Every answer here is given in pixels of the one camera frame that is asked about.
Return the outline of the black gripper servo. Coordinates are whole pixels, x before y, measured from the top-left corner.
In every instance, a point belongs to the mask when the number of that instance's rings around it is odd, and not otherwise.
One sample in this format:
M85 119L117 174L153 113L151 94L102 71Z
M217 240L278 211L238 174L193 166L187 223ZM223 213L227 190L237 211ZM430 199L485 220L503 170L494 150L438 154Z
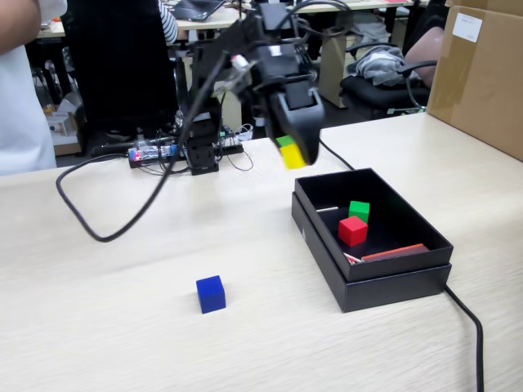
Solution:
M296 143L306 165L318 157L323 121L323 103L308 80L287 83L284 93L269 95L267 136L279 148Z

